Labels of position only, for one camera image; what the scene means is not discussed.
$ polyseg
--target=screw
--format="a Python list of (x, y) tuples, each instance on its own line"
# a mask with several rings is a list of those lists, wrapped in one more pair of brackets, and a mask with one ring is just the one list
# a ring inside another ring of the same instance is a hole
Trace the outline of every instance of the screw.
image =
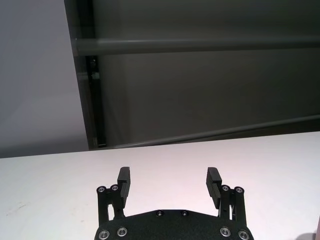
[(118, 229), (118, 231), (116, 231), (116, 234), (119, 236), (119, 237), (123, 237), (127, 234), (128, 230), (125, 228), (125, 227), (120, 227)]
[(243, 192), (243, 190), (242, 190), (240, 187), (237, 187), (235, 190), (236, 190), (238, 193), (242, 193), (242, 192)]
[(117, 191), (117, 190), (118, 190), (118, 186), (117, 186), (117, 185), (114, 185), (114, 186), (111, 187), (111, 189), (112, 189), (113, 191)]
[(110, 233), (107, 230), (103, 230), (99, 233), (99, 239), (100, 240), (105, 240), (109, 237)]
[(182, 211), (182, 212), (181, 212), (181, 215), (182, 215), (183, 217), (186, 217), (186, 216), (188, 216), (188, 212), (187, 212), (187, 211)]
[(157, 215), (158, 217), (161, 217), (161, 216), (163, 216), (163, 215), (164, 215), (164, 212), (163, 212), (163, 211), (161, 211), (161, 210), (156, 211), (156, 215)]
[(220, 233), (224, 237), (229, 237), (231, 235), (230, 230), (228, 228), (226, 228), (226, 227), (220, 228)]
[(249, 234), (246, 231), (239, 231), (238, 235), (242, 240), (249, 239)]

